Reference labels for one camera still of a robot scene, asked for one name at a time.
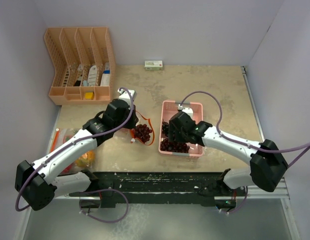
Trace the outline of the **dark black grape bunch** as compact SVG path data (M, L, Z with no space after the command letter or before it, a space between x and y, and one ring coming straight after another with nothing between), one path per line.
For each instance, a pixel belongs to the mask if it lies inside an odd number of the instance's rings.
M161 134L163 138L160 142L159 149L164 152L185 153L188 154L190 147L186 143L169 141L169 123L162 121Z

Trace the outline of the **orange toy pineapple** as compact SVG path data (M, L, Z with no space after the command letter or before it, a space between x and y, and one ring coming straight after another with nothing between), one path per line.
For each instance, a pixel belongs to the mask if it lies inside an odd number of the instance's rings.
M81 155L77 160L72 163L72 167L87 169L93 166L95 162L96 154L94 150L89 150Z

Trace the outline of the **red purple grape bunch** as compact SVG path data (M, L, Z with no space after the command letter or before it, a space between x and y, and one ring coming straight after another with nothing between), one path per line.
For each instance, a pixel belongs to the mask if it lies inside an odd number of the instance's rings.
M133 137L141 140L143 144L147 143L151 138L153 130L146 124L138 124L133 130Z

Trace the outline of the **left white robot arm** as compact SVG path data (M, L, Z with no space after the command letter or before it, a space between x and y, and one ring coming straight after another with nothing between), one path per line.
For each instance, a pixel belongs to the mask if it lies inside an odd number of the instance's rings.
M88 151L95 150L113 137L118 130L132 129L136 124L134 102L116 98L88 120L66 143L46 156L29 163L22 161L16 169L15 189L18 192L15 209L24 199L34 211L46 207L54 198L83 192L93 196L98 191L95 177L88 170L61 176L61 172Z

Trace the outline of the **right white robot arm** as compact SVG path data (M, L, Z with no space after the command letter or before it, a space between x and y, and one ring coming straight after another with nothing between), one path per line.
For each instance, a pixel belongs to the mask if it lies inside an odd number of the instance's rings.
M223 196L230 195L239 187L257 186L266 192L273 192L288 163L271 140L263 142L243 139L205 122L195 122L185 112L179 111L169 122L168 139L214 148L247 164L241 169L226 169L217 180L217 190Z

